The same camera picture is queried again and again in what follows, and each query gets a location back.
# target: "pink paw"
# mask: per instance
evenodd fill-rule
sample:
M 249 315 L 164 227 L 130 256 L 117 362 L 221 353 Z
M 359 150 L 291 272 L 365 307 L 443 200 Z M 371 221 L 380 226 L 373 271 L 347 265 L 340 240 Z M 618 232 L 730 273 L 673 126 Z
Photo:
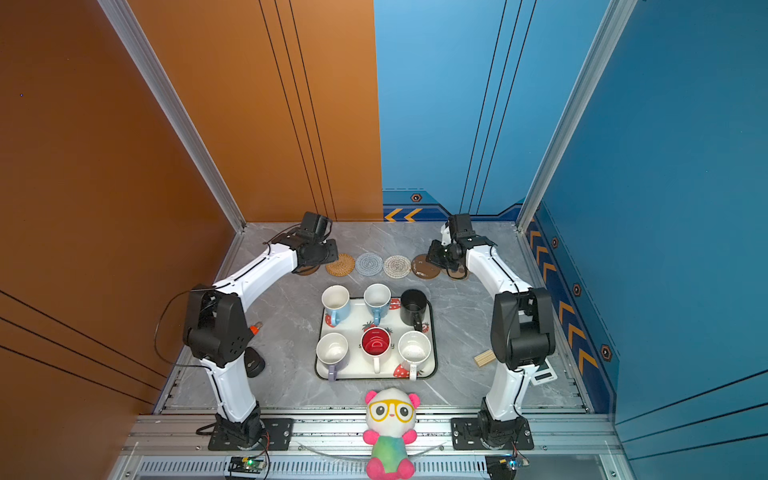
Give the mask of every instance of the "pink paw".
M 405 480 L 411 478 L 415 471 L 416 467 L 414 467 L 411 461 L 407 458 L 404 458 L 402 462 L 400 462 L 400 465 L 397 465 L 397 474 L 400 475 L 400 478 L 404 478 Z
M 405 435 L 402 436 L 402 440 L 406 443 L 406 445 L 410 445 L 413 442 L 416 441 L 416 430 L 409 430 L 406 432 Z
M 373 430 L 366 430 L 362 433 L 362 440 L 368 445 L 375 445 L 376 441 L 379 440 L 379 434 Z
M 366 473 L 371 480 L 383 480 L 386 476 L 384 473 L 384 464 L 378 458 L 371 458 L 366 465 Z

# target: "black mounting plate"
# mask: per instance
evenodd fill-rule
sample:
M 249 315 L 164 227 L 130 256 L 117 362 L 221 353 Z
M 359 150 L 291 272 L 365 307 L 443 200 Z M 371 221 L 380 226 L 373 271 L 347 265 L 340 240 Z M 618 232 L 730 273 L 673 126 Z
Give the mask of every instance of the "black mounting plate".
M 506 445 L 503 445 L 499 449 L 490 449 L 480 438 L 480 425 L 477 417 L 471 418 L 454 418 L 451 419 L 451 431 L 453 435 L 454 450 L 533 450 L 533 436 L 531 435 L 531 426 L 528 424 L 528 420 L 523 417 L 518 417 L 520 425 L 516 428 L 515 444 L 512 444 L 510 440 Z
M 287 450 L 288 445 L 290 444 L 291 436 L 293 435 L 293 419 L 262 418 L 261 421 L 264 424 L 264 428 L 270 434 L 270 450 Z M 242 442 L 239 439 L 229 435 L 226 429 L 220 428 L 219 425 L 216 425 L 214 427 L 213 434 L 210 436 L 208 449 L 212 452 L 226 452 L 233 450 L 255 450 L 260 452 L 264 448 L 263 442 L 258 442 L 255 445 L 241 445 L 241 443 Z

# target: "white tray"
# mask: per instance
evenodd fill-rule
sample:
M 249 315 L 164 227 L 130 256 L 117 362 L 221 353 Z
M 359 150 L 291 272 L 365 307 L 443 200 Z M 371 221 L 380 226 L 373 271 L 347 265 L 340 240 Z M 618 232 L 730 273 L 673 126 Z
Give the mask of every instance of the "white tray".
M 405 371 L 405 377 L 395 377 L 395 370 L 403 362 L 402 357 L 397 351 L 397 342 L 400 341 L 400 337 L 403 333 L 412 332 L 413 327 L 404 324 L 400 319 L 400 298 L 393 298 L 392 304 L 389 306 L 389 312 L 384 315 L 379 322 L 379 326 L 389 331 L 389 335 L 392 337 L 392 355 L 382 363 L 381 373 L 373 372 L 373 364 L 365 357 L 362 351 L 360 341 L 362 335 L 366 329 L 373 326 L 373 315 L 368 310 L 365 300 L 362 298 L 349 299 L 352 309 L 349 311 L 349 316 L 342 320 L 337 326 L 330 325 L 330 315 L 326 315 L 327 312 L 323 309 L 323 318 L 320 320 L 322 326 L 320 327 L 320 337 L 318 341 L 323 338 L 324 335 L 337 332 L 346 337 L 349 343 L 349 364 L 344 369 L 339 371 L 339 375 L 336 377 L 338 380 L 370 380 L 370 379 L 401 379 L 409 381 L 408 373 Z M 437 370 L 437 353 L 435 352 L 435 332 L 432 322 L 432 304 L 427 302 L 427 309 L 424 313 L 424 319 L 422 324 L 424 326 L 423 331 L 426 333 L 432 342 L 432 351 L 429 354 L 429 358 L 422 368 L 417 372 L 418 379 L 427 379 L 432 376 Z M 324 363 L 320 362 L 315 356 L 315 372 L 321 379 L 328 379 L 328 367 Z

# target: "gray woven coaster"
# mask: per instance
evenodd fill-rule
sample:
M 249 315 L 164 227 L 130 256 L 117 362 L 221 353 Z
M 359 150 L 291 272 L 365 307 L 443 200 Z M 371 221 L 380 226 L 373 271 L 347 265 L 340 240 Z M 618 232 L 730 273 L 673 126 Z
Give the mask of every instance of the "gray woven coaster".
M 384 260 L 375 253 L 364 253 L 355 259 L 355 269 L 363 276 L 374 276 L 384 268 Z
M 390 278 L 404 278 L 411 273 L 411 260 L 403 255 L 392 255 L 384 260 L 384 273 Z

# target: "yellow arrow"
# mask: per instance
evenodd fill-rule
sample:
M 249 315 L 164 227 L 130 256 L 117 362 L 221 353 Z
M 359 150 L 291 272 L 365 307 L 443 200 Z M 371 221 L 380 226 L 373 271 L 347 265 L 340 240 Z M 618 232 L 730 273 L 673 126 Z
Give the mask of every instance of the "yellow arrow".
M 531 232 L 531 248 L 533 248 L 533 237 L 540 237 L 541 232 L 532 231 Z
M 554 265 L 551 263 L 544 262 L 544 283 L 547 283 L 547 270 L 552 270 L 553 272 L 557 272 L 557 269 L 554 268 Z
M 574 333 L 585 340 L 587 339 L 586 335 L 584 335 L 584 332 L 582 332 L 581 329 L 576 328 L 574 324 L 571 323 L 568 325 L 568 345 L 570 345 L 571 348 L 574 345 Z
M 563 310 L 567 310 L 568 312 L 571 312 L 574 315 L 576 315 L 576 312 L 574 312 L 574 309 L 572 306 L 560 300 L 560 323 L 563 323 Z
M 409 222 L 415 222 L 416 220 L 413 220 L 413 216 L 416 215 L 420 211 L 422 211 L 422 209 L 417 208 L 416 210 L 414 210 L 410 214 L 406 215 L 406 220 L 409 221 Z
M 589 363 L 594 365 L 596 369 L 599 369 L 598 362 L 592 358 L 592 355 L 589 353 L 586 353 L 584 350 L 579 349 L 578 350 L 578 371 L 584 375 L 584 361 L 587 360 Z
M 394 218 L 392 218 L 392 217 L 394 217 L 396 214 L 399 214 L 399 213 L 400 213 L 400 210 L 402 210 L 402 208 L 396 208 L 396 209 L 392 210 L 392 213 L 390 213 L 389 215 L 387 215 L 387 216 L 386 216 L 386 217 L 384 217 L 384 218 L 385 218 L 386 220 L 389 220 L 390 222 L 396 222 L 397 220 L 395 220 L 395 219 L 394 219 Z
M 549 253 L 546 247 L 536 247 L 536 265 L 541 264 L 541 252 Z

